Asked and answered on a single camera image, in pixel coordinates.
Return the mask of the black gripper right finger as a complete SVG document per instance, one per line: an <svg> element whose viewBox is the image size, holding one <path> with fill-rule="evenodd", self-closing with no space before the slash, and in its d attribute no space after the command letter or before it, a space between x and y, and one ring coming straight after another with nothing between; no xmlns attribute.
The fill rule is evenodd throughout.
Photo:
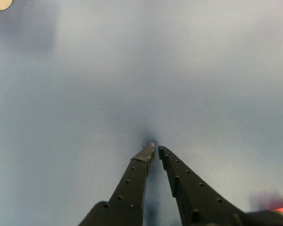
<svg viewBox="0 0 283 226"><path fill-rule="evenodd" d="M232 205L164 146L159 158L176 198L183 226L248 226L245 213Z"/></svg>

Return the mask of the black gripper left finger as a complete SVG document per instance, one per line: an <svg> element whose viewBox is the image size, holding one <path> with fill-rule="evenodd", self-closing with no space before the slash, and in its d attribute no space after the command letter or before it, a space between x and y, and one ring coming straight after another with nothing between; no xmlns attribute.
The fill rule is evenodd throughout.
<svg viewBox="0 0 283 226"><path fill-rule="evenodd" d="M150 142L130 160L109 201L94 205L80 225L142 226L146 181L154 159L155 144Z"/></svg>

